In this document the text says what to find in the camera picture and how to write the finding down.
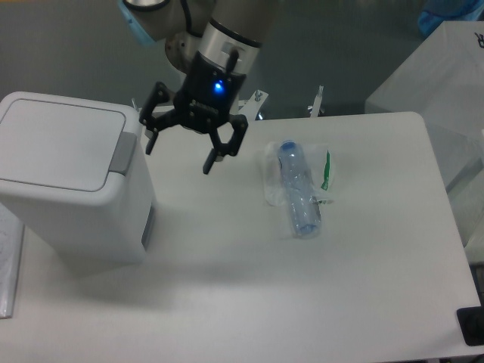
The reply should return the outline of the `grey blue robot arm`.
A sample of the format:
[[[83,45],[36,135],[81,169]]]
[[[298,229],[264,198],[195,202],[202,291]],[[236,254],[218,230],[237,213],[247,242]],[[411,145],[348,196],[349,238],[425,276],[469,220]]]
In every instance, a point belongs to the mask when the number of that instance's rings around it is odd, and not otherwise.
[[[185,79],[172,92],[156,82],[139,113],[151,154],[161,131],[181,126],[208,135],[212,150],[203,165],[238,154],[247,118],[232,113],[240,90],[268,37],[280,1],[121,1],[120,10],[143,44],[187,36]]]

